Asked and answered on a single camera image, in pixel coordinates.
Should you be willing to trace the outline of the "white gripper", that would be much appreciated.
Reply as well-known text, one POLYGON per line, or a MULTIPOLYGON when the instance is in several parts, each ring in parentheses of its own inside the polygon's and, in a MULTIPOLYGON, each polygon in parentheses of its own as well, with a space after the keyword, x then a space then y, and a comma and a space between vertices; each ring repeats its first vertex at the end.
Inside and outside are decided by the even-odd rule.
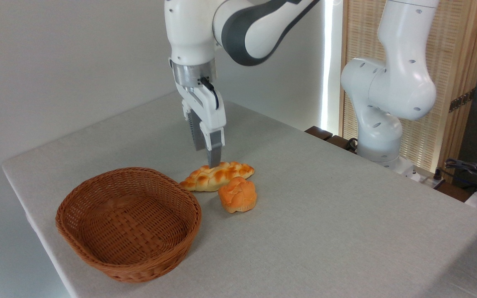
POLYGON ((225 145, 226 125, 220 93, 210 82, 202 82, 197 87, 185 87, 176 83, 176 88, 183 98, 183 114, 189 123, 195 149, 206 149, 210 168, 219 166, 222 147, 225 145))

